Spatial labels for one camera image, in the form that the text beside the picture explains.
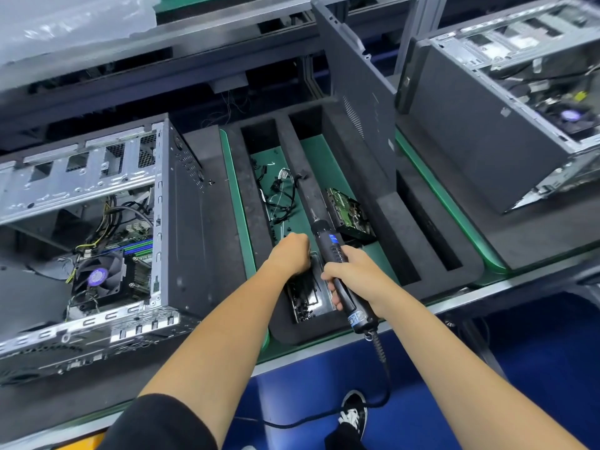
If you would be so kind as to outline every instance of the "white shoelace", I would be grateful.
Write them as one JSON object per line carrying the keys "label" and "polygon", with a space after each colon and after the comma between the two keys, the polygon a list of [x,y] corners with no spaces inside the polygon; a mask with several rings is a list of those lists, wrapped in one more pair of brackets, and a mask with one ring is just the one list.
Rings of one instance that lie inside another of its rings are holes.
{"label": "white shoelace", "polygon": [[353,427],[356,428],[356,431],[358,431],[358,421],[360,420],[360,417],[358,415],[358,411],[356,409],[350,409],[348,412],[341,413],[341,417],[338,418],[338,422],[339,423],[349,423],[351,424]]}

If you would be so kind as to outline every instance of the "forearm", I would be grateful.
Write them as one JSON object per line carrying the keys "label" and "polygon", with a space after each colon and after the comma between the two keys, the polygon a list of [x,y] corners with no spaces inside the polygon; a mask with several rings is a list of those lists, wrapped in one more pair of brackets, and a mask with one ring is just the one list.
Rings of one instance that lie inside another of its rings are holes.
{"label": "forearm", "polygon": [[221,447],[287,279],[267,261],[190,334],[141,395],[182,401]]}
{"label": "forearm", "polygon": [[464,449],[584,448],[421,303],[394,295],[387,320]]}

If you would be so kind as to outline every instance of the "person's right hand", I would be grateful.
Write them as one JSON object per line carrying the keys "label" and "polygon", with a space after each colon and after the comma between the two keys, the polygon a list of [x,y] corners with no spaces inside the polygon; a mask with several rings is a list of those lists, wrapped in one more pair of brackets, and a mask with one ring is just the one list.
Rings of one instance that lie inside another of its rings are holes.
{"label": "person's right hand", "polygon": [[329,283],[333,292],[333,302],[338,310],[342,310],[340,299],[335,293],[331,280],[341,279],[349,289],[363,297],[371,304],[371,308],[380,318],[386,318],[388,303],[401,292],[392,279],[389,278],[362,249],[343,245],[341,250],[348,258],[347,263],[328,262],[325,264],[321,278]]}

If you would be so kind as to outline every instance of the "sneaker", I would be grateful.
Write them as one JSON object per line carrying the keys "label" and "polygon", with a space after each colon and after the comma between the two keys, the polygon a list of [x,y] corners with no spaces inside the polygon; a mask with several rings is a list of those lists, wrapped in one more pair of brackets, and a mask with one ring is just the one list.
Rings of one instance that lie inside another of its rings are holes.
{"label": "sneaker", "polygon": [[367,409],[363,406],[365,402],[365,396],[362,393],[358,390],[350,390],[341,403],[342,407],[348,407],[348,410],[347,412],[341,412],[338,418],[339,423],[351,424],[361,439],[367,425]]}

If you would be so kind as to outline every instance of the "black sleeve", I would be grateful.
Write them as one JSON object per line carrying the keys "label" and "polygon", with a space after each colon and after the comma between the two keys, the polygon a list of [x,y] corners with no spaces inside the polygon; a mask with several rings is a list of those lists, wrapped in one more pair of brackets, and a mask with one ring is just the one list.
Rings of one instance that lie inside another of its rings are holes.
{"label": "black sleeve", "polygon": [[167,395],[134,400],[97,450],[217,450],[206,425],[183,402]]}

